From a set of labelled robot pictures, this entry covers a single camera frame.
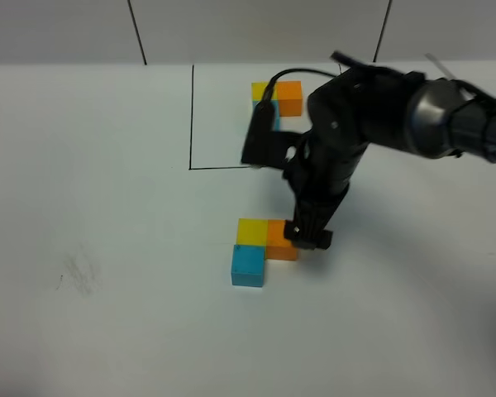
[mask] black cable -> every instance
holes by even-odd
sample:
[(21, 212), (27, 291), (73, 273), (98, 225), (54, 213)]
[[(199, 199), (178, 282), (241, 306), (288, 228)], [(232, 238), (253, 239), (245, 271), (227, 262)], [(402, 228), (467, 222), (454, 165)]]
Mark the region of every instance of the black cable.
[(272, 99), (272, 95), (274, 94), (274, 87), (278, 82), (278, 79), (290, 73), (311, 73), (311, 74), (320, 74), (321, 76), (330, 77), (334, 79), (336, 77), (335, 74), (324, 72), (323, 70), (317, 69), (309, 69), (309, 68), (294, 68), (294, 69), (286, 69), (277, 73), (272, 79), (270, 79), (268, 85), (265, 88), (265, 92), (263, 93), (263, 101), (270, 101)]

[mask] black line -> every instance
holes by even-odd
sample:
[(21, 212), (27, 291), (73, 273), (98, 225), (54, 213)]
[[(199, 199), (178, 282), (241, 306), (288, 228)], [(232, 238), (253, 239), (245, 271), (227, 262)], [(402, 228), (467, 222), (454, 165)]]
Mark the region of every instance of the black line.
[(379, 57), (380, 45), (382, 44), (382, 39), (384, 38), (384, 31), (386, 30), (386, 24), (388, 23), (389, 12), (391, 11), (391, 3), (393, 0), (389, 0), (388, 9), (386, 10), (386, 15), (384, 17), (384, 22), (382, 23), (382, 29), (380, 30), (379, 42), (377, 43), (377, 49), (374, 51), (373, 62), (377, 61)]
[(131, 12), (132, 24), (134, 25), (134, 31), (136, 32), (136, 38), (138, 39), (138, 44), (140, 45), (141, 58), (143, 58), (143, 65), (147, 65), (147, 58), (145, 57), (145, 52), (143, 51), (143, 45), (141, 44), (140, 31), (138, 31), (138, 25), (136, 23), (136, 18), (134, 17), (134, 10), (132, 9), (131, 0), (126, 0), (129, 6), (129, 11)]
[(239, 170), (241, 168), (251, 168), (249, 165), (234, 165), (232, 167), (198, 167), (198, 168), (191, 168), (189, 170), (194, 171), (194, 170)]
[(193, 105), (195, 99), (195, 65), (191, 68), (191, 127), (189, 128), (189, 170), (192, 170), (191, 159), (193, 156)]

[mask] smudge mark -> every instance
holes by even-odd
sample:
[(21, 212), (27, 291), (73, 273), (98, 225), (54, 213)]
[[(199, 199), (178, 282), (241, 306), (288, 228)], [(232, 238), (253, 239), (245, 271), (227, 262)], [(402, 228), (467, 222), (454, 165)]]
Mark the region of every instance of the smudge mark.
[(57, 285), (57, 288), (55, 288), (55, 291), (60, 288), (61, 284), (63, 284), (63, 275), (60, 275), (59, 285)]
[(64, 267), (82, 296), (91, 295), (99, 286), (101, 268), (84, 244), (74, 254), (64, 255)]

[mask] cyan block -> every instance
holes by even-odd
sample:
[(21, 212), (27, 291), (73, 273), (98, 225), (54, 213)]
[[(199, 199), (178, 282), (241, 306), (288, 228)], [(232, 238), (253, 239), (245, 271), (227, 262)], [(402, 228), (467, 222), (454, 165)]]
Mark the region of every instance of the cyan block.
[[(255, 109), (255, 106), (259, 103), (259, 101), (252, 101), (252, 109)], [(279, 102), (278, 101), (272, 101), (272, 104), (274, 105), (275, 108), (275, 122), (274, 122), (274, 130), (279, 131), (279, 128), (281, 127), (281, 122), (279, 120)]]
[(231, 283), (245, 287), (262, 287), (264, 281), (265, 248), (235, 245), (231, 260)]

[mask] white table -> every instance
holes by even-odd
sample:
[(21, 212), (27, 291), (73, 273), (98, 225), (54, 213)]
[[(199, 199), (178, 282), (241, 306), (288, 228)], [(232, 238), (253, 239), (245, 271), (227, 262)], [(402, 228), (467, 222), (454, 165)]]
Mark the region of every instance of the white table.
[[(217, 131), (241, 134), (236, 93), (277, 67), (195, 67), (193, 166), (231, 165)], [(451, 67), (496, 93), (496, 64)], [(239, 76), (230, 96), (221, 75)], [(0, 67), (0, 379), (59, 396), (496, 395), (496, 165), (371, 146), (331, 250), (234, 288), (238, 218), (289, 218), (293, 198), (276, 171), (188, 170), (190, 113), (191, 66)]]

